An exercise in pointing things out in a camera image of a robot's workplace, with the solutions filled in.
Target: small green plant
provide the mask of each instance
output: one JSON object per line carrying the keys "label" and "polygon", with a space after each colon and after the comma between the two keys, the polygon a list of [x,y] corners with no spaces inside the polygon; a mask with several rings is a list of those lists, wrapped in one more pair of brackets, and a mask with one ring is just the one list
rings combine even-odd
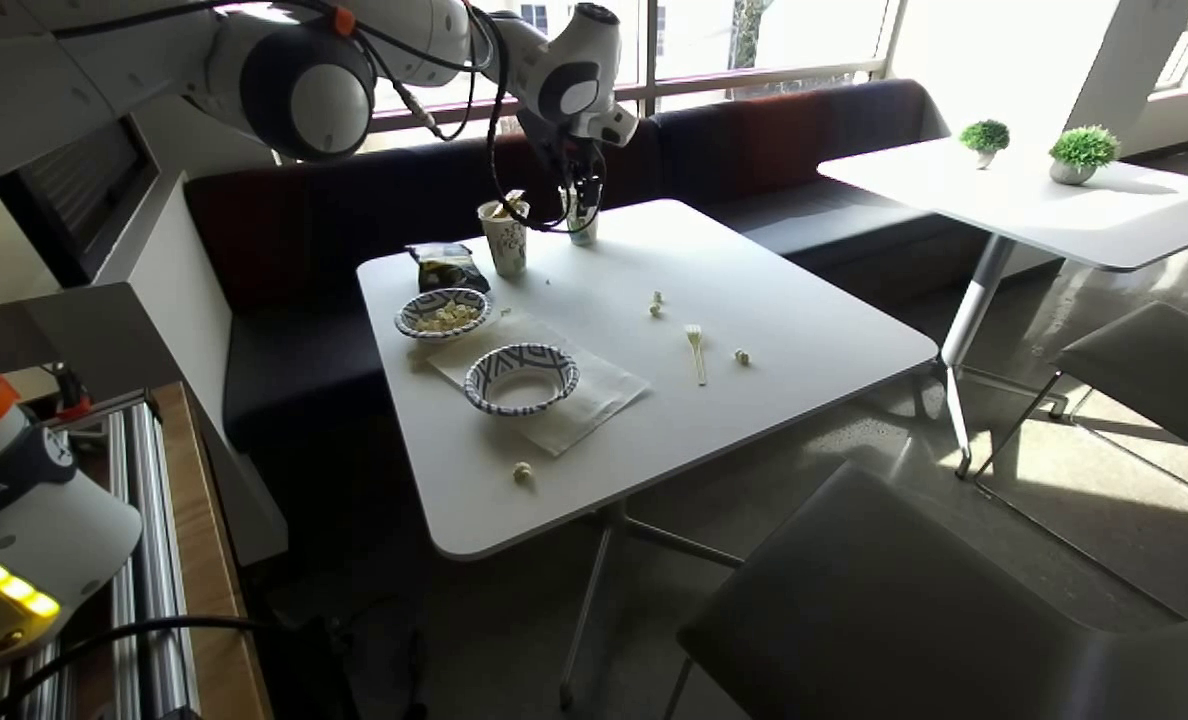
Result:
{"label": "small green plant", "polygon": [[998,155],[1009,150],[1009,127],[1002,121],[977,121],[962,131],[962,145],[979,155]]}
{"label": "small green plant", "polygon": [[1101,127],[1101,126],[1086,126],[1086,127],[1067,127],[1048,155],[1055,163],[1075,163],[1075,167],[1101,167],[1113,163],[1121,155],[1121,141]]}

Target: chair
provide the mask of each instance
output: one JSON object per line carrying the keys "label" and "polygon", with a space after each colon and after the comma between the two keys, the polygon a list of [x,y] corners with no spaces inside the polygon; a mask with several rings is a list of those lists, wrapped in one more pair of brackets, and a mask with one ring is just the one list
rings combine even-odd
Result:
{"label": "chair", "polygon": [[1188,439],[1188,313],[1173,304],[1149,304],[1067,344],[1055,361],[1052,380],[1002,435],[998,452],[1019,433],[1019,424],[1048,402],[1048,392],[1065,378],[1086,380],[1087,387],[1155,421],[1165,433]]}
{"label": "chair", "polygon": [[1188,720],[1188,623],[1087,629],[855,467],[682,645],[758,720]]}

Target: square table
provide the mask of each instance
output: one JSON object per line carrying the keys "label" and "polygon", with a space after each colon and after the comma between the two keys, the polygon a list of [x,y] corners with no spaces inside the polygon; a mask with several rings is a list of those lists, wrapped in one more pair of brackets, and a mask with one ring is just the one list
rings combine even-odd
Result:
{"label": "square table", "polygon": [[[918,327],[678,199],[600,213],[591,247],[530,231],[530,272],[516,285],[494,272],[480,236],[469,247],[494,279],[494,313],[525,313],[562,327],[556,344],[648,380],[648,396],[566,455],[543,455],[510,433],[510,421],[477,412],[398,333],[393,318],[417,297],[417,266],[408,256],[361,266],[430,531],[458,560],[617,509],[665,475],[935,361],[935,344]],[[690,326],[699,326],[709,340],[709,387],[696,386]],[[531,466],[531,490],[513,479],[521,460]]]}
{"label": "square table", "polygon": [[977,154],[962,141],[821,163],[832,182],[993,231],[942,347],[962,475],[971,467],[971,455],[956,372],[988,318],[1013,247],[1034,243],[1101,267],[1143,267],[1188,247],[1188,176],[1110,163],[1086,190],[1065,190],[1048,182],[1048,163],[1048,155],[1002,154],[979,172]]}

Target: white napkin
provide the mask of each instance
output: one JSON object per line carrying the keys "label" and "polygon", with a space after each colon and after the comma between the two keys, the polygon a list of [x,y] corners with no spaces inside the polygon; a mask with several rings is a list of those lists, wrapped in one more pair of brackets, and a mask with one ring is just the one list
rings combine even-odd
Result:
{"label": "white napkin", "polygon": [[648,386],[641,378],[633,378],[586,347],[573,347],[562,333],[551,333],[521,313],[502,313],[502,318],[486,320],[477,333],[469,333],[444,347],[431,347],[430,364],[444,380],[466,387],[477,358],[486,358],[502,344],[521,344],[521,340],[551,344],[581,364],[581,386],[562,406],[551,406],[535,417],[504,421],[521,435],[530,435],[535,449],[543,449],[548,455],[566,455],[586,435],[591,435],[605,421],[614,421],[617,412],[625,412],[629,406],[636,406],[648,392]]}

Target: white bowl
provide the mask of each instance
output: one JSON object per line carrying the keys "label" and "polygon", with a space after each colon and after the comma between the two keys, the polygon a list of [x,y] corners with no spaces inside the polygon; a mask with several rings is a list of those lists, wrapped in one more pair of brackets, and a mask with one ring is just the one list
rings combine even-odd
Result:
{"label": "white bowl", "polygon": [[504,344],[469,369],[469,402],[488,417],[535,417],[581,386],[581,364],[551,344]]}
{"label": "white bowl", "polygon": [[486,326],[488,297],[477,289],[436,289],[408,301],[398,327],[412,340],[453,340]]}

